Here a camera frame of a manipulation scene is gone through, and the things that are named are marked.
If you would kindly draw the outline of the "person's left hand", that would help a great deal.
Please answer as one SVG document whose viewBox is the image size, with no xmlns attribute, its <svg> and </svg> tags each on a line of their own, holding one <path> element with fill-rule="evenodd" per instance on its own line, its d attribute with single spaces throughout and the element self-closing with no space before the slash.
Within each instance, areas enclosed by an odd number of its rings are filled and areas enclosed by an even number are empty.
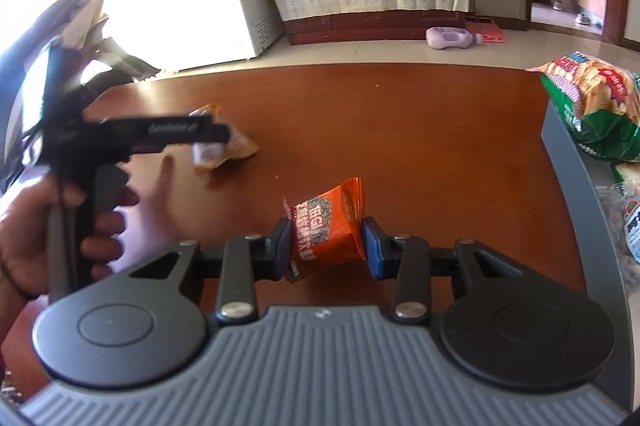
<svg viewBox="0 0 640 426">
<path fill-rule="evenodd" d="M 1 337 L 6 338 L 29 302 L 49 293 L 47 234 L 52 208 L 75 209 L 86 195 L 77 186 L 60 184 L 51 175 L 25 187 L 1 215 Z M 118 237 L 126 230 L 124 215 L 112 210 L 96 217 L 93 235 L 80 253 L 89 261 L 95 281 L 113 273 L 122 258 Z"/>
</svg>

